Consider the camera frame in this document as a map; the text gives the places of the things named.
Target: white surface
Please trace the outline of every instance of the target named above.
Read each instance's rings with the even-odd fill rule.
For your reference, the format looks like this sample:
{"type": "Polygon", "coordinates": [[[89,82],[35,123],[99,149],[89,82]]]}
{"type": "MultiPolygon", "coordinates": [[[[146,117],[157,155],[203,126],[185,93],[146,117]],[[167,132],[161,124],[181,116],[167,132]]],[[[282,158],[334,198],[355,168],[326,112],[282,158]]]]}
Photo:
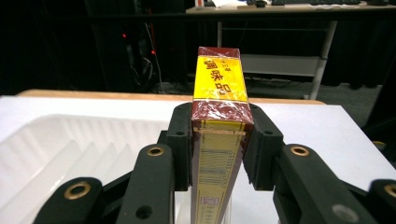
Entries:
{"type": "MultiPolygon", "coordinates": [[[[87,174],[84,173],[86,171],[84,166],[72,171],[54,168],[57,167],[54,164],[60,164],[59,162],[62,162],[64,168],[70,164],[76,164],[78,160],[83,160],[84,155],[85,157],[88,157],[88,154],[91,155],[89,151],[94,150],[92,145],[87,144],[90,140],[87,140],[86,136],[91,136],[91,141],[97,141],[96,139],[103,136],[99,144],[95,142],[96,147],[100,148],[103,145],[103,148],[99,150],[103,152],[102,154],[93,153],[98,158],[101,155],[110,156],[108,151],[111,150],[117,152],[112,155],[115,158],[114,161],[122,158],[120,156],[122,152],[133,157],[134,151],[156,142],[159,131],[166,129],[174,107],[181,103],[183,102],[0,98],[0,190],[7,193],[1,197],[0,201],[0,223],[31,222],[35,217],[35,209],[23,210],[19,206],[37,208],[37,205],[42,204],[50,195],[48,189],[54,189],[60,184],[57,181],[60,179],[66,181],[66,178],[73,178],[74,175],[87,174]],[[31,132],[34,127],[41,131],[31,132]],[[92,135],[87,134],[92,130],[95,130],[92,135]],[[141,140],[141,137],[137,135],[140,133],[146,134],[147,138],[138,141],[141,140]],[[38,136],[46,136],[45,141],[37,139],[38,136]],[[70,136],[75,138],[74,141],[61,141],[70,136]],[[54,144],[63,153],[58,154],[57,161],[51,161],[51,158],[56,157],[43,156],[45,153],[37,149],[49,150],[48,146],[54,144]],[[24,150],[27,151],[18,151],[18,148],[25,148],[24,150]],[[68,154],[69,150],[62,148],[69,148],[70,152],[75,152],[75,154],[68,154]],[[49,172],[46,167],[52,167],[52,170],[55,169],[56,172],[49,172]],[[60,175],[58,172],[67,172],[67,174],[60,175]],[[18,185],[18,188],[14,189],[13,184],[18,185]]],[[[374,179],[396,179],[396,171],[341,106],[257,105],[282,131],[286,144],[296,143],[312,147],[337,176],[346,182],[368,189],[370,182],[374,179]]],[[[129,171],[129,167],[120,166],[119,168],[105,175],[104,172],[95,174],[106,183],[117,174],[129,171]]],[[[181,198],[181,194],[178,193],[177,205],[181,198]]],[[[254,191],[253,187],[248,184],[244,169],[241,168],[233,191],[232,223],[277,223],[277,220],[272,192],[254,191]]]]}

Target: plastic wrap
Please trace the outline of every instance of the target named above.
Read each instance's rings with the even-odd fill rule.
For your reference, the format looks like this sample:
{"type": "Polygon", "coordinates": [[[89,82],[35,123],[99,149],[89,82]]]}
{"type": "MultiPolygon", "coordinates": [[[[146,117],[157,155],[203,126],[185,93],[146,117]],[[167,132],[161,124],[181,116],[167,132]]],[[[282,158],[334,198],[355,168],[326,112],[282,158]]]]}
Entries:
{"type": "Polygon", "coordinates": [[[191,223],[221,223],[253,128],[239,49],[199,48],[191,122],[191,223]]]}

